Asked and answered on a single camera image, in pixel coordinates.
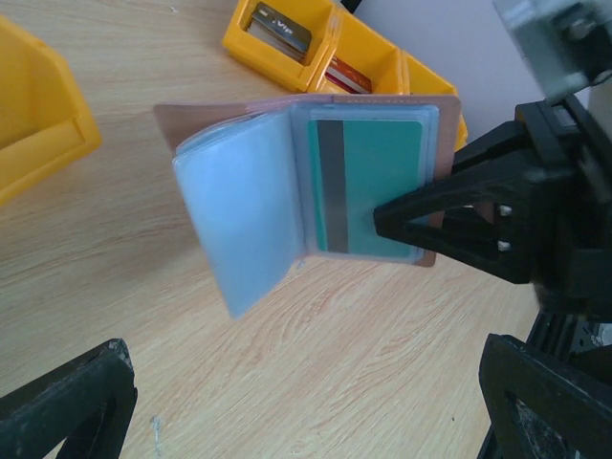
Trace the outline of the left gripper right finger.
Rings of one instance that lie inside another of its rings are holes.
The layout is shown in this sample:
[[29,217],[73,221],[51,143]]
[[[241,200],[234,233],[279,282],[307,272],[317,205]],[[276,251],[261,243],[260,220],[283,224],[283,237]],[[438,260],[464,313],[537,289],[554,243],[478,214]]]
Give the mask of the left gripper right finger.
[[512,336],[489,335],[479,381],[505,458],[611,456],[611,347],[565,363]]

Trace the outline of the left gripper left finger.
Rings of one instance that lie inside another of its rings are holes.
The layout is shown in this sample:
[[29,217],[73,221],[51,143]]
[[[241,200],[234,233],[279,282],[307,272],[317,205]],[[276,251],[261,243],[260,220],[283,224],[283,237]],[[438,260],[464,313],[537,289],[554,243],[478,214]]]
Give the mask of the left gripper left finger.
[[109,339],[1,398],[1,456],[117,458],[138,390],[123,339]]

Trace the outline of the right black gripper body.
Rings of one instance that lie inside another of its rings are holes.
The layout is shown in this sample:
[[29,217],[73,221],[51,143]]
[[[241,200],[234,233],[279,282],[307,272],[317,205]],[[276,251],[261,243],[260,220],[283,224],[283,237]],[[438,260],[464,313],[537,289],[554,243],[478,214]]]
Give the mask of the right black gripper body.
[[542,168],[532,282],[542,311],[611,313],[611,139],[574,96],[518,105]]

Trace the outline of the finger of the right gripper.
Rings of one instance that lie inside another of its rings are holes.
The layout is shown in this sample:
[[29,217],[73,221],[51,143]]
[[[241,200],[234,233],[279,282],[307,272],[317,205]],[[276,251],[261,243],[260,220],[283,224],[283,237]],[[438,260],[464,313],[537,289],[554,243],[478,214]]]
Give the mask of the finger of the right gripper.
[[539,167],[487,161],[377,207],[376,233],[527,284],[536,227],[533,194],[539,187]]
[[451,174],[457,174],[485,161],[500,158],[526,145],[526,128],[519,120],[501,123],[461,148],[455,155]]

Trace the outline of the teal credit card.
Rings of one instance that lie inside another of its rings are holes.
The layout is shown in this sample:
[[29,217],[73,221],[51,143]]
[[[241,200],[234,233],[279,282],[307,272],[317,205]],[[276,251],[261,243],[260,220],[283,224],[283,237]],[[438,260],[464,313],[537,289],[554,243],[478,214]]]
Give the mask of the teal credit card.
[[415,120],[310,120],[317,249],[415,263],[423,252],[380,237],[373,212],[422,182]]

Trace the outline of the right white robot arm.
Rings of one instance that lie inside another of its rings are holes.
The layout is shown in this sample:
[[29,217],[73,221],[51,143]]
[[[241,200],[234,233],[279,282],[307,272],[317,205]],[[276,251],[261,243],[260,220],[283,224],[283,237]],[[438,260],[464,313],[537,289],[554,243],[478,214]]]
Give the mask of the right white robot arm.
[[560,360],[611,318],[611,141],[573,96],[520,104],[450,174],[377,207],[376,233],[535,289],[528,341]]

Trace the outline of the yellow bin with red cards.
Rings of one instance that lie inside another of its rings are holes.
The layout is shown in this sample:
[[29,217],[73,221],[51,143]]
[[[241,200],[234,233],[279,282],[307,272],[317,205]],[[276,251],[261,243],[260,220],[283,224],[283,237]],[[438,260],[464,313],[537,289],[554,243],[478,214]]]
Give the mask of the yellow bin with red cards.
[[371,94],[407,94],[409,85],[404,81],[402,57],[398,46],[352,14],[342,13],[307,92],[348,93],[325,75],[332,61],[337,58],[370,80]]

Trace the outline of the red card stack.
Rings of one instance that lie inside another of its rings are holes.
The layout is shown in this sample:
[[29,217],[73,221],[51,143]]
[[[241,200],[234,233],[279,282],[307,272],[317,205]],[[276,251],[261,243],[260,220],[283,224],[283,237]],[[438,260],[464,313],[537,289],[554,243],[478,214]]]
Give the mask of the red card stack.
[[372,93],[370,78],[337,56],[331,58],[325,71],[325,77],[350,94],[365,95]]

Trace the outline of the yellow bin with dark cards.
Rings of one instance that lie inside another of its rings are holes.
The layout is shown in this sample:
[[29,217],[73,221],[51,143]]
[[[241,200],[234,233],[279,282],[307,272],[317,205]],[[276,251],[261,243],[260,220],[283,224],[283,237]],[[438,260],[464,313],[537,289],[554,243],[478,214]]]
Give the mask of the yellow bin with dark cards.
[[229,54],[283,87],[307,92],[339,25],[333,1],[240,1],[223,38]]

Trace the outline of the dark grey card stack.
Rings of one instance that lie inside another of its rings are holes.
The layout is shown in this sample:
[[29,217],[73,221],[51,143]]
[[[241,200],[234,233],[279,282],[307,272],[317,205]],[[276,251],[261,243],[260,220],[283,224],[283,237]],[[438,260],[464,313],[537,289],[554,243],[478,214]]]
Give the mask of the dark grey card stack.
[[247,32],[299,63],[312,43],[308,29],[264,2],[254,8]]

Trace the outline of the left yellow bin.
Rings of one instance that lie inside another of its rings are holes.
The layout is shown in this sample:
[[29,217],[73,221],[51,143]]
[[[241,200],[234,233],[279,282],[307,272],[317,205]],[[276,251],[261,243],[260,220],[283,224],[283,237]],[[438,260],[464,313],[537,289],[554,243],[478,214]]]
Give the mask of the left yellow bin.
[[1,202],[97,149],[101,134],[68,62],[1,18]]

